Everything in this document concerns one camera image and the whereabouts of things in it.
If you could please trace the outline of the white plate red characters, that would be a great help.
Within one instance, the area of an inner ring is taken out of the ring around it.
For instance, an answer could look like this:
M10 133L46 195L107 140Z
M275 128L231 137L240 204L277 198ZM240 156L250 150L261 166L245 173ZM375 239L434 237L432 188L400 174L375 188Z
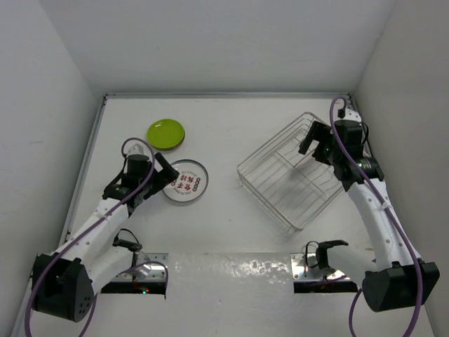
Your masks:
M177 160L171 166L179 173L179 176L163 189L166 198L185 204L197 200L205 193L209 183L205 166L192 159Z

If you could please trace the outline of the lime green plate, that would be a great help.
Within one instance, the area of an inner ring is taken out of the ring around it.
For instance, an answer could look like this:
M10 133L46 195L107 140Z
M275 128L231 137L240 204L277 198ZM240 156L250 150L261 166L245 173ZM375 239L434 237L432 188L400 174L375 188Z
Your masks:
M185 139L183 125L174 119L155 121L147 130L147 141L155 149L169 151L179 147Z

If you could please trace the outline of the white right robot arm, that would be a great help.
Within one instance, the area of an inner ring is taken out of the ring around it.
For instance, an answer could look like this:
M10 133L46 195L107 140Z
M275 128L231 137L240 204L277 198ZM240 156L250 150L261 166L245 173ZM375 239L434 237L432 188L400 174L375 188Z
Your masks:
M424 262L406 236L400 235L402 227L389 202L384 174L375 158L364 155L362 137L360 122L338 120L328 126L315 121L298 152L305 154L317 141L312 157L333 167L361 215L375 261L363 259L346 241L336 239L318 244L313 266L345 273L361 287L374 312L423 305L440 272L434 262Z

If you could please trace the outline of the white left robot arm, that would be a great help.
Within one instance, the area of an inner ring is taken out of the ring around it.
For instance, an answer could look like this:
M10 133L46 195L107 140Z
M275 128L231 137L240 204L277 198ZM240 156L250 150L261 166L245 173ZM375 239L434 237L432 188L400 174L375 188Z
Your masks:
M178 176L161 153L153 159L144 154L127 156L119 175L104 189L92 216L56 251L36 257L31 308L81 321L95 295L136 264L142 245L118 237L123 224L143 201Z

